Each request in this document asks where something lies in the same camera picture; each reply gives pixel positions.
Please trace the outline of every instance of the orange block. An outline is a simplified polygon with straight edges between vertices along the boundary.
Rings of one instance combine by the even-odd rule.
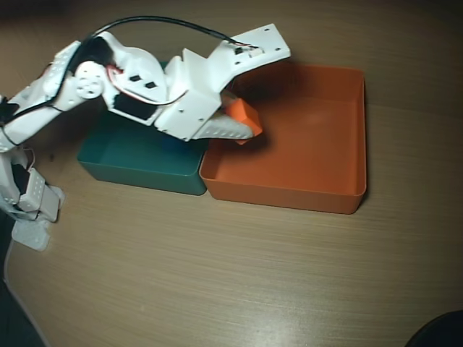
[[[259,113],[243,99],[239,98],[230,103],[225,108],[225,113],[232,117],[235,121],[248,125],[255,137],[262,133],[262,126],[260,125],[259,121]],[[237,143],[243,145],[249,140],[251,139],[237,140]]]

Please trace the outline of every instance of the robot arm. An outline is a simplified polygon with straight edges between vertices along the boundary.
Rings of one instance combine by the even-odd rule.
[[[288,56],[275,25],[226,37],[208,58],[184,49],[165,69],[147,51],[125,47],[104,30],[90,41],[71,43],[37,80],[11,100],[0,100],[0,208],[17,219],[14,239],[44,249],[46,229],[31,236],[31,223],[35,228],[43,220],[55,221],[62,205],[62,191],[27,167],[21,147],[59,114],[102,97],[117,116],[184,141],[248,139],[254,136],[248,125],[218,111],[221,93],[237,75]]]
[[[1,128],[0,153],[32,137],[61,112],[100,96],[111,112],[184,141],[251,138],[247,125],[216,113],[221,107],[221,91],[237,75],[284,59],[290,51],[275,25],[234,39],[254,46],[236,47],[223,41],[208,58],[184,49],[183,57],[175,56],[163,70],[147,51],[125,47],[111,33],[102,32],[72,74],[66,67],[81,44],[76,41],[55,56],[39,79],[8,102],[19,108]],[[52,106],[15,118],[55,95],[64,74]]]

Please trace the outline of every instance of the orange object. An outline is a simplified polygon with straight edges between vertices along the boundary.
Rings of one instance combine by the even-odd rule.
[[[249,106],[243,99],[238,98],[231,102],[225,108],[225,113],[232,117],[235,121],[248,125],[248,127],[251,128],[254,137],[262,134],[262,127],[259,122],[259,113]],[[237,140],[236,142],[243,145],[253,138],[248,140]]]
[[[212,196],[355,212],[367,181],[363,73],[281,62],[234,86],[260,114],[263,134],[244,146],[211,141],[200,175]]]

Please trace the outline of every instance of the wire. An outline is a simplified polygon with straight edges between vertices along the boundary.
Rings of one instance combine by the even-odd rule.
[[[227,36],[227,35],[225,35],[223,33],[220,33],[219,31],[212,30],[212,29],[203,27],[201,25],[197,25],[195,23],[187,22],[186,20],[178,20],[178,19],[175,19],[175,18],[161,17],[161,16],[135,16],[135,17],[121,18],[119,20],[115,20],[113,22],[110,22],[110,23],[104,25],[103,27],[100,27],[98,30],[96,30],[93,33],[93,37],[96,37],[96,36],[100,35],[103,31],[107,31],[107,30],[111,29],[112,27],[115,27],[115,26],[121,25],[121,24],[125,24],[125,23],[128,23],[128,22],[164,22],[164,23],[170,23],[170,24],[175,24],[175,25],[181,25],[183,27],[188,27],[190,29],[200,31],[200,32],[205,33],[207,35],[211,35],[214,38],[218,38],[220,40],[225,40],[225,41],[230,42],[230,43],[232,43],[234,45],[237,45],[237,46],[240,46],[240,45],[251,46],[248,43],[243,43],[243,42],[236,41],[233,38],[230,38],[229,36]]]
[[[214,38],[225,40],[225,41],[227,41],[227,42],[229,42],[229,43],[231,43],[233,45],[239,46],[239,47],[257,48],[256,46],[252,46],[249,43],[239,42],[239,41],[237,41],[237,40],[235,40],[233,38],[230,38],[229,36],[227,36],[227,35],[225,35],[223,33],[220,33],[219,31],[208,29],[208,28],[203,27],[201,25],[197,25],[197,24],[194,24],[194,23],[191,23],[191,22],[187,22],[185,20],[177,20],[175,18],[160,17],[160,16],[135,16],[135,17],[121,18],[119,20],[115,20],[113,22],[110,22],[110,23],[104,25],[103,27],[100,27],[99,29],[97,29],[93,33],[89,34],[87,36],[87,38],[81,42],[80,46],[77,47],[75,52],[72,54],[71,59],[69,60],[66,68],[64,69],[63,77],[62,77],[62,79],[61,79],[61,81],[59,83],[58,89],[56,90],[55,94],[51,98],[49,98],[48,100],[45,100],[42,103],[38,103],[37,105],[31,106],[29,108],[26,108],[26,109],[16,113],[12,117],[11,120],[17,119],[17,118],[19,118],[21,116],[24,116],[24,115],[26,115],[26,114],[28,114],[30,112],[37,111],[37,110],[39,110],[41,108],[52,106],[53,103],[55,102],[55,100],[58,98],[59,93],[61,92],[61,90],[63,88],[64,82],[66,81],[67,72],[72,70],[72,67],[77,63],[80,55],[85,50],[85,48],[88,46],[88,44],[94,38],[96,38],[98,35],[100,35],[102,32],[107,31],[107,30],[109,30],[112,27],[115,27],[117,25],[125,24],[125,23],[128,23],[128,22],[165,22],[165,23],[181,25],[181,26],[188,27],[190,29],[197,30],[197,31],[200,31],[202,33],[211,35]]]
[[[173,100],[170,100],[170,101],[166,101],[164,103],[157,103],[155,101],[152,101],[150,99],[147,99],[147,98],[144,98],[143,96],[141,95],[138,95],[138,94],[135,94],[135,93],[131,93],[130,91],[128,90],[125,90],[123,87],[121,87],[117,82],[116,80],[114,79],[114,75],[113,75],[113,71],[120,71],[119,69],[117,69],[116,67],[112,67],[112,66],[108,66],[106,67],[106,73],[108,75],[108,78],[109,78],[109,82],[111,82],[111,84],[121,93],[124,93],[125,95],[128,95],[129,97],[131,98],[134,98],[135,100],[138,100],[138,101],[141,101],[143,103],[148,103],[150,105],[156,105],[156,106],[167,106],[167,105],[171,105],[172,103],[176,103],[178,100],[180,100],[181,98],[183,98],[185,96],[185,94],[187,94],[188,90],[185,90],[181,95],[177,96],[175,99]]]

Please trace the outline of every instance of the teal bin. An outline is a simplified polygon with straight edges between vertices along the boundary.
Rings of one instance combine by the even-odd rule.
[[[199,167],[207,145],[207,140],[183,142],[106,112],[77,159],[100,181],[201,195],[206,187]]]

